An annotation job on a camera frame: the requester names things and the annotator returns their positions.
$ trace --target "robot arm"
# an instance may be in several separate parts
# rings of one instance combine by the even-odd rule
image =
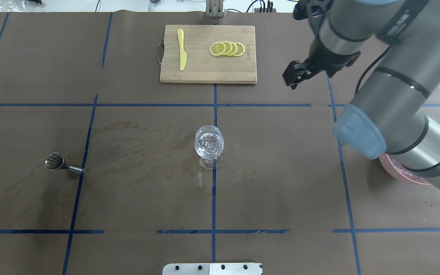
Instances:
[[[295,19],[313,21],[310,0],[299,0]],[[421,106],[440,84],[440,0],[335,0],[311,25],[316,39],[303,63],[283,74],[292,89],[326,70],[329,77],[359,56],[372,35],[391,46],[333,127],[337,138],[375,159],[387,152],[440,189],[440,125]]]

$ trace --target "water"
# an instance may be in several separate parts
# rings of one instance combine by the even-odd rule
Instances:
[[[194,149],[201,158],[214,160],[222,154],[224,148],[223,139],[215,133],[204,133],[197,136]]]

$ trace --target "white metal plate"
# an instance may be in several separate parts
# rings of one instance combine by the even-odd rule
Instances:
[[[162,275],[262,275],[260,263],[167,264]]]

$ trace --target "wooden cutting board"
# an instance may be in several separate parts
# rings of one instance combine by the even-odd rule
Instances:
[[[184,50],[188,54],[182,71],[178,42],[180,28],[184,30]],[[212,56],[210,45],[222,40],[241,42],[246,46],[246,52],[240,57]],[[160,81],[255,84],[257,69],[254,26],[166,25]]]

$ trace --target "blue joint cap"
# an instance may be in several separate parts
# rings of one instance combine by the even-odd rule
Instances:
[[[374,160],[386,151],[386,142],[379,129],[360,108],[347,104],[332,127],[334,135],[354,150]]]
[[[398,1],[400,0],[354,0],[354,2],[372,6],[389,5]]]

